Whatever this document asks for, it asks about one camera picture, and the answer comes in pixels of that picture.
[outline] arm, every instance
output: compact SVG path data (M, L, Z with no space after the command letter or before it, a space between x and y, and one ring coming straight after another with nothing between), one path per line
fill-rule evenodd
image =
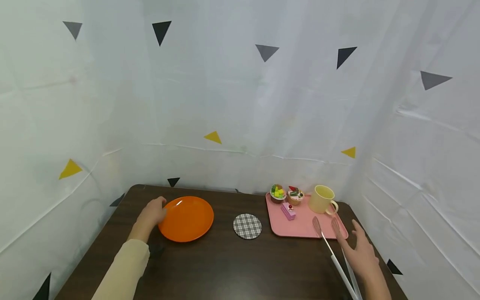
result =
M364 279L367 300L391 300L390 291L387 282L380 268L379 273L372 274L369 278Z
M345 257L353 271L363 279L367 300L391 300L390 291L380 266L375 256L373 246L368 242L365 231L355 220L352 220L355 230L352 233L357 236L357 246L352 249L340 233L337 219L332 220L332 227L336 239L342 246Z
M165 217L166 210L162 208L165 202L165 198L159 197L142 210L92 300L133 299L150 257L146 242L152 229Z

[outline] sleeve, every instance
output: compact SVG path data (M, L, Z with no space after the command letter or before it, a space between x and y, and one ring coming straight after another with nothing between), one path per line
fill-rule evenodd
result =
M126 241L98 286L92 300L132 300L150 252L141 240Z

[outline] orange plate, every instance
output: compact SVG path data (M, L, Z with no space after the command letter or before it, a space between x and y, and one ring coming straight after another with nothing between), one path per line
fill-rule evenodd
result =
M185 196L169 202L167 215L158 228L169 240L188 242L204 235L212 226L213 209L202 198Z

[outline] white curtain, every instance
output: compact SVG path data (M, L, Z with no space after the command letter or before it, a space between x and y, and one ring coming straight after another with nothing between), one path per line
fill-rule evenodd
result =
M328 185L410 299L477 298L479 10L466 0L4 1L0 298L33 298L49 274L52 298L110 204L169 178L246 193ZM171 23L159 45L161 22ZM278 49L265 59L256 45ZM355 49L337 68L345 48ZM451 79L426 89L421 71ZM342 153L353 147L355 158ZM82 171L59 180L69 159Z

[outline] tray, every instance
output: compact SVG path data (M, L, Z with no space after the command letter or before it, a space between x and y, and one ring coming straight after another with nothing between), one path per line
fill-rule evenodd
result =
M280 206L282 204L275 204L270 200L270 193L265 195L267 201L268 216L270 217L270 225L273 233L280 237L298 237L298 238L314 238L318 239L318 235L312 225L312 219L314 216L318 217L320 226L326 239L335 239L336 236L332 228L332 219L336 218L340 225L340 231L342 236L348 238L348 231L345 228L342 220L338 214L316 214L308 207L308 201L310 195L305 195L305 199L300 205L294 206L295 213L297 214L294 220L289 221L283 214Z

